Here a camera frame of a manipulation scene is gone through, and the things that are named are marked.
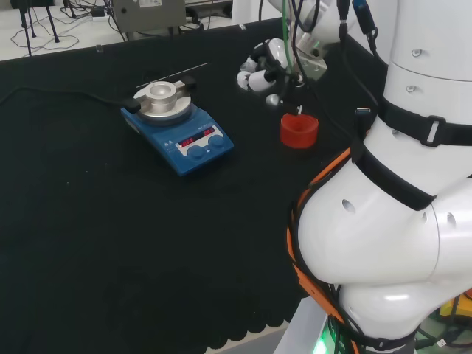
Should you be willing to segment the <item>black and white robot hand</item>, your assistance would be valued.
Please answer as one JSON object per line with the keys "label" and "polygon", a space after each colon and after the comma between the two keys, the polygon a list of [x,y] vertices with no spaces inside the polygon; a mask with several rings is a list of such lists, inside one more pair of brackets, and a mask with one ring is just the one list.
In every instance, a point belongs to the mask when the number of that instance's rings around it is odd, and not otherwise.
{"label": "black and white robot hand", "polygon": [[237,84],[245,91],[254,92],[266,91],[278,81],[295,87],[303,86],[301,74],[291,66],[292,58],[282,39],[267,39],[256,45],[240,66]]}

